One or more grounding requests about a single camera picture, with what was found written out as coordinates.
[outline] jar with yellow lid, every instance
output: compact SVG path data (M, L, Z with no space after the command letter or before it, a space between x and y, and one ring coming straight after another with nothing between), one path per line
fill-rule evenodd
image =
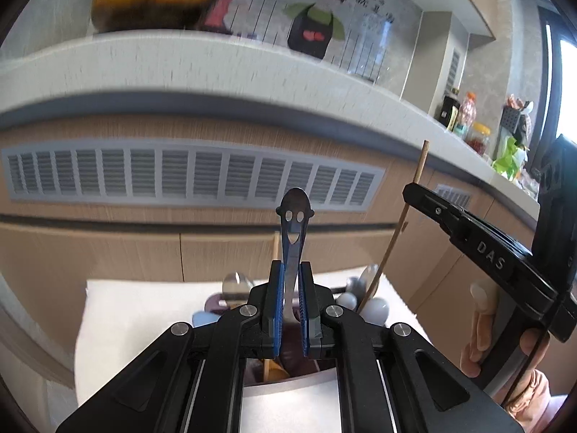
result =
M477 154L483 156L489 145L489 137L491 136L491 129L486 125L479 122L474 122L471 128L467 132L467 138L465 142L472 149L474 149Z

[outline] silver screw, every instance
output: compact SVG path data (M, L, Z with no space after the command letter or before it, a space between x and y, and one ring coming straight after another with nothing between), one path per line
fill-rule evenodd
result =
M400 335L401 337L407 337L411 334L411 328L402 322L400 324L396 324L393 330L395 331L395 334Z
M256 311L257 309L252 304L245 304L241 308L241 314L246 318L254 316L256 314Z
M188 332L188 324L186 322L177 322L170 328L172 335L184 335Z
M327 312L327 315L329 315L331 318L339 318L343 315L343 308L341 308L340 306L337 306L336 304L334 304L333 306L328 306L327 309L325 309L325 311Z

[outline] cartoon character with brown hair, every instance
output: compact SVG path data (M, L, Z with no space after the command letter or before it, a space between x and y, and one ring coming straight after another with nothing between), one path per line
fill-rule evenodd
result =
M323 59L331 39L344 40L344 26L333 9L346 0L316 0L314 3L295 3L285 9L292 18L288 47L317 59Z
M229 12L232 0L218 0L204 21L203 30L219 34L232 34L224 24L224 17Z

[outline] yellow lid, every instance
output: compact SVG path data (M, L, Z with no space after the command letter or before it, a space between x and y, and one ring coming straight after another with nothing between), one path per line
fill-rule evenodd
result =
M491 129L486 125L483 125L482 123L474 122L471 127L477 130L479 133L485 135L486 137L491 135Z

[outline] white tablecloth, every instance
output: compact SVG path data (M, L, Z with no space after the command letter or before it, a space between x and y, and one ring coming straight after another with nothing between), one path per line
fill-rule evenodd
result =
M364 268L317 274L315 283L344 286ZM89 280L80 333L76 341L74 379L79 405L96 393L136 355L175 322L191 322L206 299L220 293L221 283L157 283ZM389 302L387 326L406 322L425 331L391 284L381 278L377 296ZM286 412L299 412L287 416ZM299 433L340 431L334 370L277 385L243 390L241 432Z

